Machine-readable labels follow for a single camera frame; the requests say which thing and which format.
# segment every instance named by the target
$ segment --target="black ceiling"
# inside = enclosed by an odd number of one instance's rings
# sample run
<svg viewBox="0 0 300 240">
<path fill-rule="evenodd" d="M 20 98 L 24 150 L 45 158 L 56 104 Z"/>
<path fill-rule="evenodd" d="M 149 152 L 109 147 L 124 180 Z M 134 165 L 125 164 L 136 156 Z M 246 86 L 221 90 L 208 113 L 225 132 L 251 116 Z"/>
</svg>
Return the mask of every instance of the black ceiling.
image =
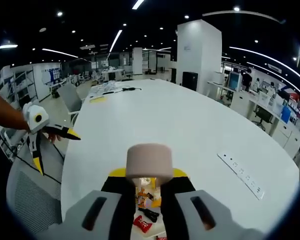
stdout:
<svg viewBox="0 0 300 240">
<path fill-rule="evenodd" d="M 154 46 L 156 49 L 172 47 L 175 54 L 177 25 L 203 19 L 222 31 L 222 51 L 228 57 L 236 58 L 237 63 L 243 65 L 247 65 L 246 61 L 262 67 L 264 63 L 273 64 L 283 70 L 282 76 L 288 74 L 289 81 L 300 88 L 300 78 L 279 64 L 252 53 L 229 49 L 233 46 L 268 55 L 300 73 L 300 63 L 297 67 L 292 60 L 298 55 L 300 46 L 300 5 L 296 1 L 292 5 L 291 2 L 278 0 L 145 0 L 138 10 L 132 10 L 136 1 L 0 1 L 0 45 L 6 41 L 18 44 L 15 49 L 0 49 L 0 69 L 11 64 L 20 66 L 29 62 L 41 63 L 42 60 L 57 62 L 74 59 L 42 51 L 42 48 L 85 58 L 90 51 L 80 47 L 94 44 L 96 48 L 92 51 L 102 53 L 104 51 L 100 49 L 104 47 L 100 45 L 108 44 L 107 53 L 120 29 L 123 32 L 112 52 Z M 202 17 L 204 13 L 232 10 L 234 6 L 272 16 L 281 23 L 246 14 Z M 63 12 L 61 17 L 57 16 L 58 11 Z M 186 14 L 190 16 L 188 20 L 184 18 Z M 46 31 L 39 32 L 41 28 L 46 28 Z"/>
</svg>

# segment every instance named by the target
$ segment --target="black speaker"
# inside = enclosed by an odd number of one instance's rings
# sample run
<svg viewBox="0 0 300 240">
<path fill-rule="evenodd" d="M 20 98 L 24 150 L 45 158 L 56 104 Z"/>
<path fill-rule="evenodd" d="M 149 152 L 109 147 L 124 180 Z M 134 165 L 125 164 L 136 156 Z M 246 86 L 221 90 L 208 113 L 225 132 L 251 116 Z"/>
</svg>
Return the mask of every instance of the black speaker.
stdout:
<svg viewBox="0 0 300 240">
<path fill-rule="evenodd" d="M 182 74 L 182 86 L 197 91 L 198 73 L 184 71 Z"/>
<path fill-rule="evenodd" d="M 171 68 L 171 83 L 176 83 L 177 79 L 177 69 Z"/>
</svg>

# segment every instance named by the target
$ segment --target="cable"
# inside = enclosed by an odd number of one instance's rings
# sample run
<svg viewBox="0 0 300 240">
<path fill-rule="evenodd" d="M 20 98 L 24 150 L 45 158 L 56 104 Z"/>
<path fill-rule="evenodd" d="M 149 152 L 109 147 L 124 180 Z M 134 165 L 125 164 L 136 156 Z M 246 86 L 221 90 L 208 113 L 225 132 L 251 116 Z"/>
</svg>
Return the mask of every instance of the cable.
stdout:
<svg viewBox="0 0 300 240">
<path fill-rule="evenodd" d="M 26 162 L 25 160 L 23 160 L 21 157 L 19 157 L 10 147 L 9 145 L 6 143 L 6 140 L 3 139 L 0 135 L 0 139 L 3 141 L 4 145 L 10 150 L 10 152 L 15 156 L 17 157 L 18 159 L 20 159 L 22 162 L 24 162 L 26 165 L 28 165 L 30 168 L 32 168 L 33 170 L 37 171 L 40 173 L 40 171 L 38 169 L 36 169 L 35 167 L 31 166 L 28 162 Z M 44 174 L 45 176 L 47 176 L 48 178 L 51 178 L 52 180 L 54 180 L 56 183 L 60 184 L 61 185 L 61 182 L 58 181 L 57 179 L 55 179 L 54 177 L 48 175 L 48 174 Z"/>
</svg>

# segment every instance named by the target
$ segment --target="electrical outlet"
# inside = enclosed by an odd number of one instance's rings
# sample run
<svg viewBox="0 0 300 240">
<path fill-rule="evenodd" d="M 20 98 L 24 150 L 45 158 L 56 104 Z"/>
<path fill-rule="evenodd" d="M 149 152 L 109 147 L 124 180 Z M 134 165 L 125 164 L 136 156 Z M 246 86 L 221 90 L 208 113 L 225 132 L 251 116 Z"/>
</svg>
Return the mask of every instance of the electrical outlet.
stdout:
<svg viewBox="0 0 300 240">
<path fill-rule="evenodd" d="M 245 173 L 245 170 L 244 170 L 243 168 L 240 168 L 239 174 L 240 174 L 240 175 L 243 175 L 244 173 Z"/>
<path fill-rule="evenodd" d="M 257 199 L 261 200 L 264 197 L 265 192 L 262 187 L 258 185 L 256 180 L 252 178 L 245 167 L 242 166 L 235 157 L 226 152 L 218 153 L 217 155 L 231 168 L 232 171 L 235 172 L 235 174 L 244 182 Z"/>
</svg>

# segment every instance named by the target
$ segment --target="grey mesh chair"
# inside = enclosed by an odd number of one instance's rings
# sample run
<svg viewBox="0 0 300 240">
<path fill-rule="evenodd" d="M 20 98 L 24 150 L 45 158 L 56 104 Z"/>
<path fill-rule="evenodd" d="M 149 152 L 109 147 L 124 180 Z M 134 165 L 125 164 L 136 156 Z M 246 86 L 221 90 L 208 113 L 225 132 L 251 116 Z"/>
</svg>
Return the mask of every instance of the grey mesh chair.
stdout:
<svg viewBox="0 0 300 240">
<path fill-rule="evenodd" d="M 66 85 L 58 88 L 57 92 L 68 109 L 71 124 L 74 125 L 82 106 L 82 100 L 76 91 L 76 87 L 71 83 L 67 83 Z"/>
<path fill-rule="evenodd" d="M 41 136 L 41 155 L 44 172 L 59 182 L 62 178 L 63 158 L 48 141 Z M 35 167 L 28 146 L 25 144 L 18 156 Z M 42 176 L 16 158 L 12 164 L 7 186 L 6 201 L 15 217 L 33 234 L 47 230 L 62 222 L 61 185 Z"/>
</svg>

